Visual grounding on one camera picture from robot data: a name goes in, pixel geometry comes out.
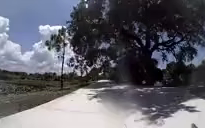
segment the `cloud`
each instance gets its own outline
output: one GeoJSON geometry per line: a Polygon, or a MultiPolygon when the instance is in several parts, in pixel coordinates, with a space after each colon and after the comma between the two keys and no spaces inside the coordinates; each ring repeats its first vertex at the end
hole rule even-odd
{"type": "MultiPolygon", "coordinates": [[[[21,45],[9,40],[9,19],[0,16],[0,68],[12,71],[24,72],[59,72],[61,60],[54,51],[48,51],[44,42],[51,34],[58,32],[61,26],[39,26],[41,40],[36,42],[30,51],[21,51],[21,45]]],[[[73,56],[72,50],[66,48],[66,59],[73,56]]],[[[71,69],[65,65],[65,71],[71,69]]]]}

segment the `paved road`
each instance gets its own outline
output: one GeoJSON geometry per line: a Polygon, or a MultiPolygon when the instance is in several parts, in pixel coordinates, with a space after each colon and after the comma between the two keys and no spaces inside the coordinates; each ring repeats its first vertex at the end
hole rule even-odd
{"type": "Polygon", "coordinates": [[[0,128],[205,128],[205,99],[182,88],[96,83],[0,119],[0,128]]]}

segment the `large tree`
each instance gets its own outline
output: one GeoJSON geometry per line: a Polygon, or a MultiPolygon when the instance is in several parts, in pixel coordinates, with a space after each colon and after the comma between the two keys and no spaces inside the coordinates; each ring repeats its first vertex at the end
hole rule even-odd
{"type": "Polygon", "coordinates": [[[58,53],[58,57],[62,59],[61,66],[61,89],[63,89],[63,69],[65,61],[65,48],[67,46],[67,41],[69,40],[67,36],[66,28],[62,27],[58,34],[52,34],[50,39],[45,42],[45,45],[48,47],[48,50],[55,50],[58,53]]]}
{"type": "Polygon", "coordinates": [[[162,79],[153,54],[191,61],[205,47],[205,12],[190,0],[82,0],[69,34],[88,67],[116,64],[120,76],[153,84],[162,79]]]}

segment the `tree branch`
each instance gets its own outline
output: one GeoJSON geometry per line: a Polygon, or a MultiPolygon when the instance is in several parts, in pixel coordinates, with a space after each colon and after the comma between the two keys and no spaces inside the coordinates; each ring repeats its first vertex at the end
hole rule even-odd
{"type": "Polygon", "coordinates": [[[144,47],[145,47],[145,46],[143,45],[143,43],[142,43],[142,40],[141,40],[137,35],[128,32],[128,30],[122,28],[121,34],[123,34],[124,36],[126,36],[126,37],[129,38],[129,39],[135,40],[135,41],[138,43],[138,45],[140,45],[141,48],[144,48],[144,47]]]}
{"type": "Polygon", "coordinates": [[[176,36],[173,36],[171,39],[167,40],[167,41],[164,41],[162,43],[156,43],[153,48],[151,49],[151,51],[155,51],[157,49],[159,49],[159,46],[162,46],[162,47],[166,47],[165,49],[169,49],[169,48],[172,48],[173,46],[181,43],[182,41],[185,40],[185,37],[186,36],[182,36],[182,38],[178,41],[175,41],[176,39],[176,36]]]}

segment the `sunlit pavement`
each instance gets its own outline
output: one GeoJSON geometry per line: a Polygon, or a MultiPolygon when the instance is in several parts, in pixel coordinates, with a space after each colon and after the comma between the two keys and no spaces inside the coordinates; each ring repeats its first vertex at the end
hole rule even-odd
{"type": "Polygon", "coordinates": [[[205,128],[205,99],[182,88],[100,81],[0,119],[0,128],[205,128]]]}

